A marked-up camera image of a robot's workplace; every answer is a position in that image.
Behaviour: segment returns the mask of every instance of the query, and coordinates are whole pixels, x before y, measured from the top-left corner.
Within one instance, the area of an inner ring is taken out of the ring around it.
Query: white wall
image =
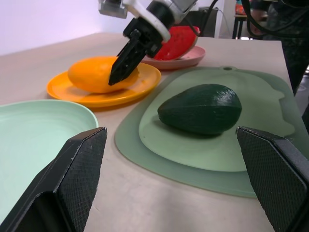
[[[147,6],[151,0],[140,1]],[[199,0],[199,5],[209,6],[211,2]],[[223,5],[224,0],[219,0],[216,6]],[[100,15],[98,0],[0,0],[0,55],[101,31],[122,32],[131,19]],[[218,13],[217,35],[221,20]]]
[[[232,38],[232,35],[230,35],[228,31],[233,33],[235,4],[236,4],[235,0],[224,1],[223,12],[226,17],[227,24],[225,23],[225,21],[222,21],[219,38],[228,38],[228,39]]]

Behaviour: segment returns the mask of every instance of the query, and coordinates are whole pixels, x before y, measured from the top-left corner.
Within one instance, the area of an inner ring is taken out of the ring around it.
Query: green avocado
[[[159,108],[164,124],[183,131],[217,135],[232,128],[242,107],[236,93],[217,84],[199,85],[166,100]]]

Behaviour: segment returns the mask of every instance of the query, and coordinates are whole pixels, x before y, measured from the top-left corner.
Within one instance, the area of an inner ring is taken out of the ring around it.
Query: table
[[[236,14],[234,15],[234,28],[233,28],[233,35],[232,39],[240,39],[241,38],[241,32],[242,32],[242,25],[244,21],[247,21],[247,16],[242,14]],[[267,15],[264,15],[262,18],[262,22],[265,22],[267,20]]]
[[[116,55],[125,43],[121,34],[98,33],[0,57],[0,104],[46,99],[53,76],[82,58]],[[199,38],[197,45],[206,49],[201,66],[257,70],[289,83],[280,42]],[[108,140],[85,232],[273,232],[258,200],[187,186],[122,156],[113,137],[134,106],[95,112]]]

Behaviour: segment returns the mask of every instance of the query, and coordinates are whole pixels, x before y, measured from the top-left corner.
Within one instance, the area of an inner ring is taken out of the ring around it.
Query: watermelon slice
[[[163,43],[162,48],[153,59],[174,60],[182,57],[193,48],[197,42],[197,36],[189,26],[171,27],[170,40]]]

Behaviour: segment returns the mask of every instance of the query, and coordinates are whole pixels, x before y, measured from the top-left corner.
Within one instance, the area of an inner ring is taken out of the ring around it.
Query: orange plate
[[[139,79],[129,87],[113,93],[90,93],[75,87],[68,72],[55,76],[47,85],[48,94],[56,99],[76,102],[89,108],[120,105],[141,98],[153,90],[161,80],[161,72],[148,64],[139,64]]]

